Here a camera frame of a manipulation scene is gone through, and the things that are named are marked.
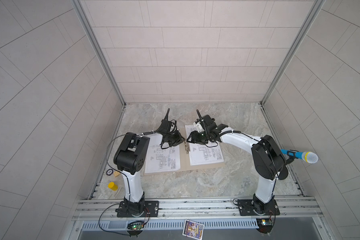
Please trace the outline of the printed drawing sheet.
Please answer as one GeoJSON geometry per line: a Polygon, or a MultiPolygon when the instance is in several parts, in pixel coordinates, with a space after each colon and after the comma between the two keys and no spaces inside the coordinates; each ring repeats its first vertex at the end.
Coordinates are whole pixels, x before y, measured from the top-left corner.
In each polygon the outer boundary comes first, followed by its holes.
{"type": "Polygon", "coordinates": [[[145,160],[145,175],[164,172],[175,172],[181,169],[180,147],[169,147],[167,143],[161,147],[163,136],[153,134],[145,160]]]}
{"type": "Polygon", "coordinates": [[[224,157],[219,144],[208,143],[207,145],[199,145],[190,143],[190,140],[191,139],[189,139],[187,143],[189,145],[191,166],[217,164],[224,162],[224,157]]]}

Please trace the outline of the printed drawing sheet top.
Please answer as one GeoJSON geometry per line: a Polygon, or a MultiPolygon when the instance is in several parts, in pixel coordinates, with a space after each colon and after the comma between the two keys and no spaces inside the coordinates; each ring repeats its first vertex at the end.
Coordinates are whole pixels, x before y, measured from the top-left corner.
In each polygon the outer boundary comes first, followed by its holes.
{"type": "Polygon", "coordinates": [[[169,147],[167,143],[161,147],[163,136],[153,134],[145,160],[145,175],[164,172],[175,172],[181,169],[180,147],[169,147]]]}

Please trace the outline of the beige cardboard folder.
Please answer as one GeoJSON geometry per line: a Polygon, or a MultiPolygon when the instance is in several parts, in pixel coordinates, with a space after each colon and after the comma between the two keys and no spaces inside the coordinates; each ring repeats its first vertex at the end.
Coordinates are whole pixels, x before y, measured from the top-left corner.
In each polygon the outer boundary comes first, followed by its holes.
{"type": "Polygon", "coordinates": [[[191,170],[203,170],[203,169],[213,169],[213,168],[222,168],[225,166],[225,163],[217,163],[217,164],[208,164],[208,165],[198,165],[191,166],[190,164],[190,155],[187,154],[185,149],[185,142],[179,145],[180,147],[180,158],[181,158],[181,169],[175,172],[183,172],[183,171],[191,171],[191,170]]]}

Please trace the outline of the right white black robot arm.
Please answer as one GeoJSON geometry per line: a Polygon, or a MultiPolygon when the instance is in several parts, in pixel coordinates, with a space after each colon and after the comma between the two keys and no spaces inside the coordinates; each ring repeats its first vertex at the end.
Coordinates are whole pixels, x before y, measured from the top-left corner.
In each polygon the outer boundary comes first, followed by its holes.
{"type": "Polygon", "coordinates": [[[214,118],[209,115],[202,116],[200,111],[197,111],[197,114],[199,118],[194,123],[196,130],[190,133],[187,142],[199,145],[225,143],[251,154],[259,180],[252,202],[244,204],[244,207],[260,216],[276,216],[276,181],[285,179],[288,169],[285,168],[286,159],[273,137],[251,136],[225,124],[217,125],[214,118]]]}

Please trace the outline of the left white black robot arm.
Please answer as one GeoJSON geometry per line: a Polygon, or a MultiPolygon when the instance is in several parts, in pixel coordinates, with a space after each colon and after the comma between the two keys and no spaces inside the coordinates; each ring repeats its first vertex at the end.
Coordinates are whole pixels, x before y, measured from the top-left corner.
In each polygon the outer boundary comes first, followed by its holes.
{"type": "Polygon", "coordinates": [[[116,209],[117,217],[140,217],[148,213],[142,188],[141,170],[150,167],[152,172],[180,169],[178,146],[185,141],[177,128],[177,121],[169,119],[170,109],[159,128],[152,132],[124,135],[114,155],[115,168],[123,176],[125,196],[116,209]]]}

